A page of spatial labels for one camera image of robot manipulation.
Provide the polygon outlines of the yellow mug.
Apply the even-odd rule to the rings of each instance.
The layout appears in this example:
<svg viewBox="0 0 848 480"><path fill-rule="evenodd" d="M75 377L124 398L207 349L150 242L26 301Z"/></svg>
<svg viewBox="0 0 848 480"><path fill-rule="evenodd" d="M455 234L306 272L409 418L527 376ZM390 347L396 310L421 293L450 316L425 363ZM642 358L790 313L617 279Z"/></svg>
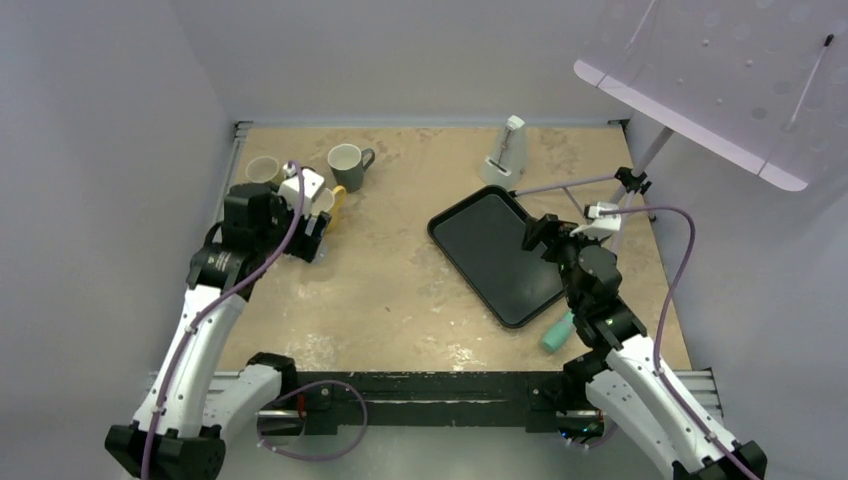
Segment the yellow mug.
<svg viewBox="0 0 848 480"><path fill-rule="evenodd" d="M332 231L339 223L339 212L347 194L347 189L344 186L337 185L332 189L325 188L324 192L313 202L315 212L327 213L330 216L329 231Z"/></svg>

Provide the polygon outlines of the light green mug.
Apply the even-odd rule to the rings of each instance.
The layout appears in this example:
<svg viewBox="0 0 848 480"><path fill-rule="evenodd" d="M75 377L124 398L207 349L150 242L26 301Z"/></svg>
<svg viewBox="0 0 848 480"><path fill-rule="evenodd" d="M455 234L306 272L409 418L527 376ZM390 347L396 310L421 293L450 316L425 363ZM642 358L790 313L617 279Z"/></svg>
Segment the light green mug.
<svg viewBox="0 0 848 480"><path fill-rule="evenodd" d="M279 186L284 180L281 162L268 155L250 160L245 167L245 176L250 182L275 186Z"/></svg>

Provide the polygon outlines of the dark teal mug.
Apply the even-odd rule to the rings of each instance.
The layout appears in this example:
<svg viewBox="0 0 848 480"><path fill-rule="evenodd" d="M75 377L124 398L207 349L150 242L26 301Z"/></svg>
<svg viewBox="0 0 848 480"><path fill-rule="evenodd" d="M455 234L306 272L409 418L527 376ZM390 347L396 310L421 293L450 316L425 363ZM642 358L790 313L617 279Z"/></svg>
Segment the dark teal mug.
<svg viewBox="0 0 848 480"><path fill-rule="evenodd" d="M376 153L372 148L360 149L353 144L339 144L327 154L327 163L338 185L348 192L363 186L365 173L373 164Z"/></svg>

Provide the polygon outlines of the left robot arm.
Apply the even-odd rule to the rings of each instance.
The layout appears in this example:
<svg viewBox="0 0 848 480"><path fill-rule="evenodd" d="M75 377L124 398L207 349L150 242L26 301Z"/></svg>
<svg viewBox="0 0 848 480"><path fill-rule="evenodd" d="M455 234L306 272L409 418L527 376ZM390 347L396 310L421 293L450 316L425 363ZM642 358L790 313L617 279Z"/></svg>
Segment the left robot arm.
<svg viewBox="0 0 848 480"><path fill-rule="evenodd" d="M295 362L257 353L236 381L207 398L232 327L251 298L266 262L281 251L313 261L328 213L315 207L326 188L287 180L230 188L223 217L192 256L184 306L166 358L144 401L126 425L110 427L105 449L139 479L215 479L227 444L263 406L292 405L298 395Z"/></svg>

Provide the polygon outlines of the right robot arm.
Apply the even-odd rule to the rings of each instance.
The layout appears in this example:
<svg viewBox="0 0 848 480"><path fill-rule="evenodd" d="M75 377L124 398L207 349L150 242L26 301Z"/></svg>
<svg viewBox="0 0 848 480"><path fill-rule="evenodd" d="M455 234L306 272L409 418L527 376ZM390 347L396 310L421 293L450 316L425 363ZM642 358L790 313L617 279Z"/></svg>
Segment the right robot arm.
<svg viewBox="0 0 848 480"><path fill-rule="evenodd" d="M740 442L697 402L619 294L615 253L586 226L552 214L525 221L522 247L545 245L557 267L573 324L589 353L566 363L553 400L598 409L665 479L762 479L767 456Z"/></svg>

